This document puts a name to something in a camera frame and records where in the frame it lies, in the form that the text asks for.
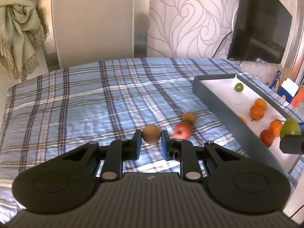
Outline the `green fruit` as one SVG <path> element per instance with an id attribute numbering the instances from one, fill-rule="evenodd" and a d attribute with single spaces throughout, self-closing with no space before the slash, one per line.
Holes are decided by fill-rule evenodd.
<path id="1" fill-rule="evenodd" d="M 291 118 L 287 118 L 281 127 L 279 137 L 283 139 L 286 135 L 301 135 L 301 127 L 298 122 Z"/>
<path id="2" fill-rule="evenodd" d="M 237 92 L 242 92 L 244 89 L 244 86 L 242 83 L 237 83 L 235 86 L 234 86 L 234 90 L 237 91 Z"/>

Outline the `red apple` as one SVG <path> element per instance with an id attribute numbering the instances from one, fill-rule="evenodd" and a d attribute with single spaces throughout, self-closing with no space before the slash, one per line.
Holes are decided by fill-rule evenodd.
<path id="1" fill-rule="evenodd" d="M 275 136 L 271 130 L 263 130 L 260 134 L 260 140 L 267 148 L 272 145 L 274 139 Z"/>
<path id="2" fill-rule="evenodd" d="M 174 127 L 174 137 L 176 139 L 187 140 L 193 131 L 193 126 L 186 122 L 181 122 Z"/>

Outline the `wrinkled large orange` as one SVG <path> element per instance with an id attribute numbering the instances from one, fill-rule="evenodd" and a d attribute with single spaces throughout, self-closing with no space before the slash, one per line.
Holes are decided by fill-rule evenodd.
<path id="1" fill-rule="evenodd" d="M 252 120 L 261 120 L 265 115 L 265 109 L 259 105 L 253 105 L 250 108 L 249 116 Z"/>

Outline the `small mandarin orange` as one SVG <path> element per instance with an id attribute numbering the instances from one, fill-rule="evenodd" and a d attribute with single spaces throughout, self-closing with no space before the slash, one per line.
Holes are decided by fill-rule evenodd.
<path id="1" fill-rule="evenodd" d="M 239 118 L 240 118 L 240 120 L 241 120 L 244 124 L 247 124 L 246 119 L 244 119 L 243 117 L 239 117 Z"/>

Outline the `brown kiwi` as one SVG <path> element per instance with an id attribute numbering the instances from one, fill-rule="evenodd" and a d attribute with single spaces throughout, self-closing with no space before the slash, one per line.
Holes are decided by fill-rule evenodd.
<path id="1" fill-rule="evenodd" d="M 194 123 L 196 122 L 196 115 L 193 112 L 186 112 L 185 114 L 183 114 L 181 119 L 184 123 L 194 125 Z"/>
<path id="2" fill-rule="evenodd" d="M 147 125 L 142 131 L 143 140 L 149 145 L 158 144 L 161 130 L 155 125 Z"/>

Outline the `large stemmed orange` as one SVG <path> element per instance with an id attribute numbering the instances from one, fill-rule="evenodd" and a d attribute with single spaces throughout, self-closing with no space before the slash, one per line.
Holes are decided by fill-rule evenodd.
<path id="1" fill-rule="evenodd" d="M 269 125 L 269 130 L 273 132 L 275 137 L 278 137 L 280 135 L 280 130 L 282 128 L 283 121 L 280 120 L 273 120 Z"/>

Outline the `blue box with card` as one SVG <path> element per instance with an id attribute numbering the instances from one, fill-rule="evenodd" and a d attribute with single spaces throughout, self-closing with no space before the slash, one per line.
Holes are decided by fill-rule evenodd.
<path id="1" fill-rule="evenodd" d="M 285 97 L 288 103 L 291 103 L 295 97 L 299 86 L 289 77 L 283 81 L 281 86 L 278 88 L 277 94 L 281 97 Z"/>

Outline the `grey white cardboard box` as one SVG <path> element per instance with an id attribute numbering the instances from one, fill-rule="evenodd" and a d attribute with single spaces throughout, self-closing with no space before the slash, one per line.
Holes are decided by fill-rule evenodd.
<path id="1" fill-rule="evenodd" d="M 283 153 L 279 137 L 269 148 L 260 141 L 261 132 L 268 129 L 273 120 L 284 121 L 290 116 L 285 111 L 287 102 L 276 103 L 240 74 L 196 76 L 193 93 L 225 125 L 251 159 L 285 174 L 293 171 L 299 156 Z M 249 113 L 258 98 L 266 102 L 267 109 L 261 120 L 253 120 Z"/>

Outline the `blue glass bottle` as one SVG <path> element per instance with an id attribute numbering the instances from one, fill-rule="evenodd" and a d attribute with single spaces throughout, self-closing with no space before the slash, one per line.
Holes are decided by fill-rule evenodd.
<path id="1" fill-rule="evenodd" d="M 274 91 L 275 90 L 275 88 L 276 88 L 276 85 L 277 85 L 277 83 L 278 83 L 278 81 L 279 81 L 279 78 L 280 78 L 280 76 L 281 76 L 281 71 L 277 71 L 277 74 L 276 74 L 276 76 L 275 76 L 275 79 L 274 79 L 274 81 L 273 81 L 273 83 L 270 85 L 270 89 L 272 90 L 272 91 Z"/>

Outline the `blue plaid tablecloth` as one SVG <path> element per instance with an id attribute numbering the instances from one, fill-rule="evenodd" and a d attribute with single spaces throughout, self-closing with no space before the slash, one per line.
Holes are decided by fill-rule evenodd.
<path id="1" fill-rule="evenodd" d="M 197 75 L 239 74 L 294 120 L 303 115 L 236 63 L 217 58 L 142 58 L 83 64 L 8 89 L 1 125 L 1 222 L 18 212 L 12 182 L 26 169 L 88 141 L 100 145 L 156 125 L 169 133 L 186 112 L 197 120 L 191 141 L 213 139 L 242 153 L 235 138 L 193 94 Z"/>

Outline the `knotted green curtain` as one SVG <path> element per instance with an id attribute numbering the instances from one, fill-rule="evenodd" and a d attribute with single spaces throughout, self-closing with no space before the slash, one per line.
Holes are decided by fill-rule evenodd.
<path id="1" fill-rule="evenodd" d="M 39 65 L 36 50 L 46 35 L 39 0 L 1 0 L 1 65 L 11 80 L 25 80 Z"/>

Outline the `black wall television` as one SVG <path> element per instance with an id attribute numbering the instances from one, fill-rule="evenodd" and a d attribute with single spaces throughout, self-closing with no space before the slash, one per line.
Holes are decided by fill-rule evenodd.
<path id="1" fill-rule="evenodd" d="M 291 24 L 279 0 L 240 0 L 228 59 L 280 64 Z"/>

